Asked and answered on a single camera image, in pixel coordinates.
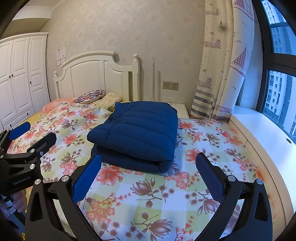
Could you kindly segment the person's left hand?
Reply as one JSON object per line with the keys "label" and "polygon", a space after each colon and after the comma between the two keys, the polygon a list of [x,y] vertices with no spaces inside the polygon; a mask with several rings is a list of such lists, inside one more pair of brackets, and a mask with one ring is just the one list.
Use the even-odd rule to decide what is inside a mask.
{"label": "person's left hand", "polygon": [[24,212],[27,209],[26,190],[19,191],[13,194],[13,208],[18,212]]}

